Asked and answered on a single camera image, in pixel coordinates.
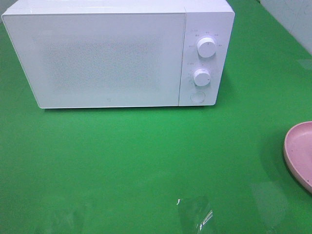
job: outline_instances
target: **green table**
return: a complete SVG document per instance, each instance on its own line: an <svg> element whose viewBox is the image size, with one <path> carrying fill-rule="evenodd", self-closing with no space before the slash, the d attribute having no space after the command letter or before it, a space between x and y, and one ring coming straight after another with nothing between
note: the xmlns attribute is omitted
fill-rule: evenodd
<svg viewBox="0 0 312 234"><path fill-rule="evenodd" d="M0 233L192 234L211 206L213 233L311 234L312 196L282 152L312 119L311 56L257 1L230 4L207 107L42 110L2 24Z"/></svg>

